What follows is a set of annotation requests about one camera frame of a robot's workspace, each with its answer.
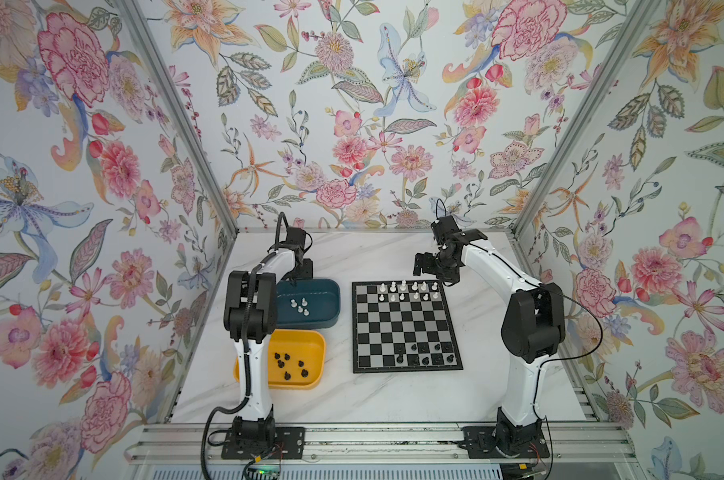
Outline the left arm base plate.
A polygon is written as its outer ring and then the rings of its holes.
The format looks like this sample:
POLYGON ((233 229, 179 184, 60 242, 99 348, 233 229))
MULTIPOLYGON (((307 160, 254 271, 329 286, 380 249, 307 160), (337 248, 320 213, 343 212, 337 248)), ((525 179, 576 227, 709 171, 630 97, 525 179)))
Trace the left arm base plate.
POLYGON ((304 427, 278 427, 273 419, 257 421, 236 417, 226 431, 221 450, 224 460, 301 460, 305 446, 304 427))

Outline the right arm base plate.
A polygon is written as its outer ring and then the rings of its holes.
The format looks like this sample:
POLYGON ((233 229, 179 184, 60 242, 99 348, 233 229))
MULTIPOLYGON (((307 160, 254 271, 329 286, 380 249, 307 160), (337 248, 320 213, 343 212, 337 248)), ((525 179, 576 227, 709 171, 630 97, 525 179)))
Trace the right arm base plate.
POLYGON ((493 425, 463 427, 460 446, 470 459, 548 459, 543 421, 536 416, 533 420, 528 425, 515 425, 499 411, 493 425))

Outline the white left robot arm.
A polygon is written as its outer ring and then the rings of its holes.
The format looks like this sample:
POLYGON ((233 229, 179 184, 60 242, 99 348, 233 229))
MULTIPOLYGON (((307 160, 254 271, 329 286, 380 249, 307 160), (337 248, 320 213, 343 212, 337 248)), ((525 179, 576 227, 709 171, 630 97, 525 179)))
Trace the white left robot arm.
POLYGON ((266 446, 275 441, 267 354, 277 325, 277 285, 302 272, 311 244, 305 230, 288 226, 275 232, 266 256, 252 268, 229 273, 223 326, 237 351, 240 401, 232 425, 237 441, 266 446))

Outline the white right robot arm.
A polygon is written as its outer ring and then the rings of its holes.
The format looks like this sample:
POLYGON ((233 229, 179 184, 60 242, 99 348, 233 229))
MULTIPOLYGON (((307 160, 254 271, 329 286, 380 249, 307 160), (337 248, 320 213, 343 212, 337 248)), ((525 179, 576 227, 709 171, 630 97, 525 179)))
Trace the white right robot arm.
POLYGON ((469 268, 506 301, 500 336, 511 360, 491 444, 507 457, 518 456, 544 439, 538 396, 566 337, 563 292, 514 266, 483 232, 461 229, 451 215, 437 218, 431 230, 438 251, 416 254, 414 275, 430 274, 452 286, 469 268))

